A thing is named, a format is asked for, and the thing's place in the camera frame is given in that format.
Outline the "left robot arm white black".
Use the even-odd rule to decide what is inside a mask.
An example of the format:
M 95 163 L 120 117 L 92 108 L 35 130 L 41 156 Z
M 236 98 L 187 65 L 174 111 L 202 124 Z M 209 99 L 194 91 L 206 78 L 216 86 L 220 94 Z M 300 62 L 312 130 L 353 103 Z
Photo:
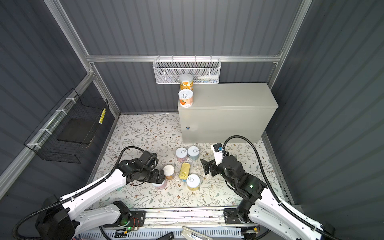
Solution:
M 88 208 L 105 195 L 130 184 L 161 184 L 164 171 L 156 168 L 156 153 L 144 151 L 133 160 L 121 161 L 112 174 L 107 174 L 89 185 L 57 198 L 51 196 L 42 204 L 45 210 L 38 214 L 35 227 L 43 240 L 70 240 L 90 229 L 111 225 L 132 229 L 140 225 L 130 209 L 122 201 L 115 201 L 107 207 Z

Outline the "pink pull-tab can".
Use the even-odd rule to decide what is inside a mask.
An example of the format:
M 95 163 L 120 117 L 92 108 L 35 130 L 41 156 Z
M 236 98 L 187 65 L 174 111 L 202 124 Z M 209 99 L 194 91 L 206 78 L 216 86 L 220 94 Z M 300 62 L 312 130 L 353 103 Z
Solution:
M 175 154 L 179 162 L 186 162 L 188 159 L 188 150 L 186 148 L 178 148 Z

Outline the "orange white pull-tab can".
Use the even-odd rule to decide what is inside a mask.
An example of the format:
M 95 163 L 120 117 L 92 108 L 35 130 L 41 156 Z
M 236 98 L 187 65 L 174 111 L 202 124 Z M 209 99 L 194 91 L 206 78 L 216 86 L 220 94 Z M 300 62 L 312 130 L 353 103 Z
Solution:
M 180 103 L 181 107 L 189 108 L 193 105 L 194 93 L 192 90 L 189 90 L 189 89 L 180 90 L 178 95 L 179 95 L 179 103 Z

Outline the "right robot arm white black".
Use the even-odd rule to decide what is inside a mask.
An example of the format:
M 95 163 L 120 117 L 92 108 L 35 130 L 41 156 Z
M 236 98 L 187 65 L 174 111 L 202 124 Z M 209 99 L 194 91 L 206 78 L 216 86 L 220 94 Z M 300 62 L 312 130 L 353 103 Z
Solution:
M 220 164 L 201 160 L 205 174 L 220 175 L 227 186 L 242 198 L 237 207 L 238 219 L 266 227 L 285 240 L 334 240 L 333 228 L 312 220 L 274 196 L 262 180 L 247 173 L 234 156 Z

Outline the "brown can white lid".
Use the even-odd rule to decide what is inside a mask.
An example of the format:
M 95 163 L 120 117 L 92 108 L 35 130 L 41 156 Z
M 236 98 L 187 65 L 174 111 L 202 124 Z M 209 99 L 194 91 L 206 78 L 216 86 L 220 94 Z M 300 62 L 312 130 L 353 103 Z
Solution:
M 163 171 L 167 180 L 173 180 L 175 178 L 175 167 L 173 165 L 164 166 Z

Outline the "green orange peach can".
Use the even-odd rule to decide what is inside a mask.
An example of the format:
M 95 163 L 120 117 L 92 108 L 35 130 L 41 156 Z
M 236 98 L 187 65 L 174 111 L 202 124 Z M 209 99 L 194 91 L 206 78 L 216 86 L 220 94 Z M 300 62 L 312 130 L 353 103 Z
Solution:
M 193 90 L 194 78 L 191 74 L 181 74 L 179 76 L 180 90 Z

